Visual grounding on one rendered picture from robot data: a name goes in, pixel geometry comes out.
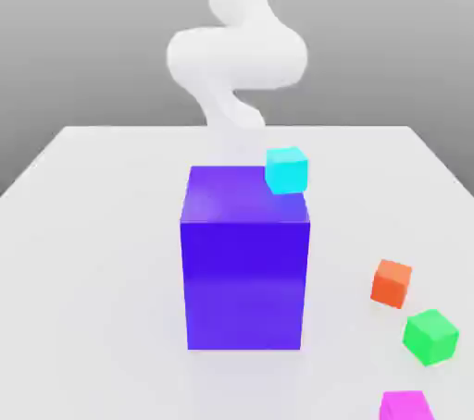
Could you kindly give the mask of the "small cyan cube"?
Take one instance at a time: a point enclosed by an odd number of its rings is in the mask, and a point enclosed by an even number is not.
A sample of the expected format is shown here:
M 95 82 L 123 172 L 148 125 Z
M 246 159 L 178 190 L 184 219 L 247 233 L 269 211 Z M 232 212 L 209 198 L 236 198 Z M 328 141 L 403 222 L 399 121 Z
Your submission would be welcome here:
M 303 193 L 308 184 L 308 159 L 296 146 L 268 149 L 265 181 L 274 194 Z

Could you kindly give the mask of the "small orange cube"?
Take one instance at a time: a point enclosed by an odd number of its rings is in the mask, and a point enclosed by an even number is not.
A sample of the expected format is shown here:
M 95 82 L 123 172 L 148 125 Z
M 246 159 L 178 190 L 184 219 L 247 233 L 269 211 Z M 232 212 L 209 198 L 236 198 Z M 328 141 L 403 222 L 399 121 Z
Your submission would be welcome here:
M 370 299 L 401 309 L 412 275 L 412 267 L 381 260 L 372 281 Z

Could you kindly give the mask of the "small green cube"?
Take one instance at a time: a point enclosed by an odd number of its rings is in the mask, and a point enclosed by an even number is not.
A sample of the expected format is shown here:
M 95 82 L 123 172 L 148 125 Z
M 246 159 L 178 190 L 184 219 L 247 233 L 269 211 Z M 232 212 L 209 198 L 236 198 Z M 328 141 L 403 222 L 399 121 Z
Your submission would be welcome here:
M 429 309 L 406 320 L 403 344 L 424 365 L 453 357 L 459 329 L 436 309 Z

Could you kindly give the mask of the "small magenta cube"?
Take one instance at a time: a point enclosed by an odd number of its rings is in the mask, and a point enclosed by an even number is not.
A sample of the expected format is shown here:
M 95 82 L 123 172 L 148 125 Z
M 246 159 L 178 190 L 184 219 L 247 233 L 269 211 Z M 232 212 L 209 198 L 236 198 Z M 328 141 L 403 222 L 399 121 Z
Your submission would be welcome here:
M 385 391 L 379 420 L 435 420 L 421 390 Z

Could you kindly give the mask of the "large purple box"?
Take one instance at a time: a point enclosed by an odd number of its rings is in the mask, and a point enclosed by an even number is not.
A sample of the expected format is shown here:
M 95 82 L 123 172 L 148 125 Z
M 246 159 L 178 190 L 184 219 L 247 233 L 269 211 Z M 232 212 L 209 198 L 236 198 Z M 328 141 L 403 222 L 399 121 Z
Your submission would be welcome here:
M 310 219 L 263 167 L 193 166 L 181 220 L 187 345 L 295 351 L 302 340 Z

